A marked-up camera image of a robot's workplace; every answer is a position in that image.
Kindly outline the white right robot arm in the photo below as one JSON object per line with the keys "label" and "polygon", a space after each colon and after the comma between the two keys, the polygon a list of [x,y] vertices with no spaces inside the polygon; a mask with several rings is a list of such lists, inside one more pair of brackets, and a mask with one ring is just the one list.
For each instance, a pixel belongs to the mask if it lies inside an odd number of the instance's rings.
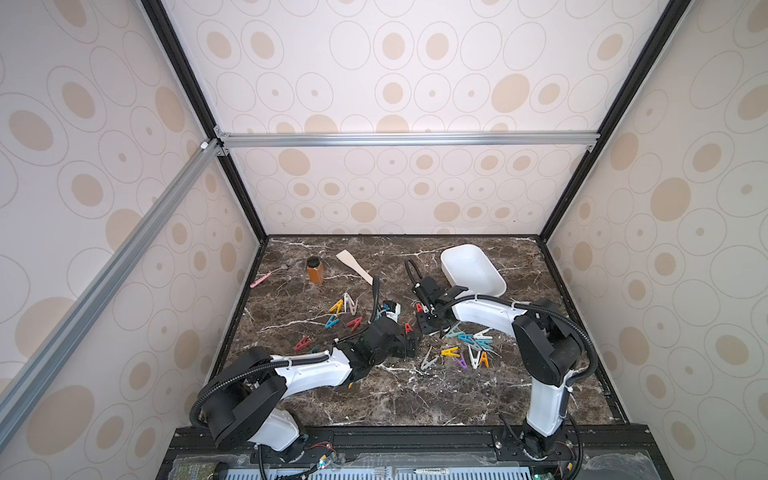
{"label": "white right robot arm", "polygon": [[425,334],[443,334],[464,322],[515,339],[532,384],[525,422],[510,435],[530,458],[543,460],[550,455],[561,437],[573,385],[593,375],[599,363],[586,332],[550,304],[470,295],[462,286],[446,290],[431,277],[417,280],[413,293],[425,308],[417,315]]}

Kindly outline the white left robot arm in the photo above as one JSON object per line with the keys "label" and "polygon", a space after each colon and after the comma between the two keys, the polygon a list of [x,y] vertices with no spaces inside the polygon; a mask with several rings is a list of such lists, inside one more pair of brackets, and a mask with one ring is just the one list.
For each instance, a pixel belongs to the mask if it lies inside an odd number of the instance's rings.
{"label": "white left robot arm", "polygon": [[189,419],[206,430],[216,448],[245,444],[293,453],[306,443],[299,421],[278,404],[321,387],[349,386],[389,358],[416,356],[421,334],[384,316],[328,349],[299,356],[249,349],[213,377],[198,393]]}

